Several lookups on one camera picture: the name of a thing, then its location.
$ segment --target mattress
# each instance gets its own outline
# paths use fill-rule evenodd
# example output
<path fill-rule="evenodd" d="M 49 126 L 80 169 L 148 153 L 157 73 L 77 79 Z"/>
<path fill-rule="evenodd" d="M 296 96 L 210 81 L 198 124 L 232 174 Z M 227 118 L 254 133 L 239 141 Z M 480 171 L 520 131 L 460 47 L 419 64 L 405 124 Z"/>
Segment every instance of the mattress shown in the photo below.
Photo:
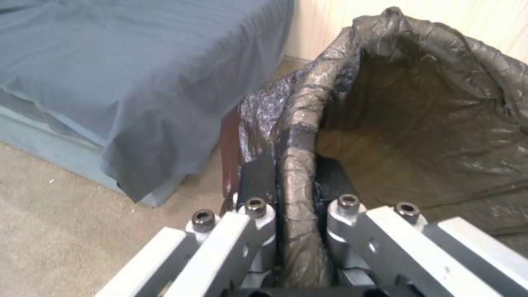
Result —
<path fill-rule="evenodd" d="M 292 14 L 289 0 L 4 1 L 0 106 L 99 150 L 139 201 L 202 170 L 221 118 L 271 77 Z"/>

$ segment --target trash can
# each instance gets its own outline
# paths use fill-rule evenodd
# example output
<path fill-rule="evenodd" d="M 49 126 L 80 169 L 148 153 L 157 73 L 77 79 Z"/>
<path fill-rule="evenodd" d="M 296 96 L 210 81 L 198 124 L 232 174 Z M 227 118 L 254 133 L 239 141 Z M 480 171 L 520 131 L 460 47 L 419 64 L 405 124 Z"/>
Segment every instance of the trash can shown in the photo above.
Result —
<path fill-rule="evenodd" d="M 528 68 L 482 42 L 398 8 L 358 17 L 239 114 L 242 161 L 272 148 L 282 176 L 289 286 L 329 284 L 316 153 L 340 160 L 368 208 L 460 216 L 528 256 Z"/>

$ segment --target bolt head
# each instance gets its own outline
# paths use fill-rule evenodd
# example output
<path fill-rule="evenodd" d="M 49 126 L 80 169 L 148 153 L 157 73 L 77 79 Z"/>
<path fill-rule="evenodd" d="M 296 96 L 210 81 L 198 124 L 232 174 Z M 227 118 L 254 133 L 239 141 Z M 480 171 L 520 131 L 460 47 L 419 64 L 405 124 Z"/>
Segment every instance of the bolt head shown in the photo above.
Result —
<path fill-rule="evenodd" d="M 361 200 L 354 194 L 343 194 L 337 198 L 339 209 L 346 214 L 354 215 L 359 211 Z"/>
<path fill-rule="evenodd" d="M 266 201 L 259 197 L 253 197 L 246 200 L 244 208 L 246 215 L 253 219 L 261 218 L 266 214 Z"/>
<path fill-rule="evenodd" d="M 196 232 L 208 232 L 215 225 L 214 213 L 208 209 L 201 209 L 193 214 L 191 222 Z"/>
<path fill-rule="evenodd" d="M 394 211 L 412 225 L 416 224 L 420 217 L 420 209 L 410 202 L 398 202 Z"/>

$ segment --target plastic wrapping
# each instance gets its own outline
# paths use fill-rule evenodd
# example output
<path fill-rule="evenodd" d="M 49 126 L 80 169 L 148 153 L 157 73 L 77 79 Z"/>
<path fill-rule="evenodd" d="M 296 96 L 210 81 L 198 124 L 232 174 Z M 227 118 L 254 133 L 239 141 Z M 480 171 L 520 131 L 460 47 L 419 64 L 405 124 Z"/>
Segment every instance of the plastic wrapping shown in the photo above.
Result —
<path fill-rule="evenodd" d="M 410 201 L 429 221 L 461 216 L 528 255 L 527 91 L 522 62 L 389 8 L 356 18 L 304 69 L 246 96 L 243 160 L 279 148 L 285 284 L 330 282 L 315 151 L 342 162 L 369 208 Z"/>

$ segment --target metal frame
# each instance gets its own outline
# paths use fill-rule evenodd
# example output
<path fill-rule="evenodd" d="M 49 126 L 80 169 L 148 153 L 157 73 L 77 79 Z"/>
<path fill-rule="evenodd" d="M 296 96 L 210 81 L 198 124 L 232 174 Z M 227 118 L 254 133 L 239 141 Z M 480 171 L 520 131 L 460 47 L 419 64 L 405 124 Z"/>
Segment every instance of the metal frame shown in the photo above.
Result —
<path fill-rule="evenodd" d="M 528 260 L 461 218 L 423 233 L 504 296 L 528 295 Z"/>
<path fill-rule="evenodd" d="M 182 271 L 198 249 L 192 234 L 161 229 L 97 294 L 96 297 L 157 296 Z"/>
<path fill-rule="evenodd" d="M 257 251 L 269 238 L 266 233 L 271 228 L 265 228 L 269 224 L 257 221 L 226 212 L 165 296 L 180 296 L 182 292 L 186 296 L 220 296 L 225 289 L 239 288 Z"/>
<path fill-rule="evenodd" d="M 427 296 L 499 296 L 389 207 L 359 214 L 354 224 L 337 221 L 328 228 L 350 243 L 379 284 L 404 276 Z"/>

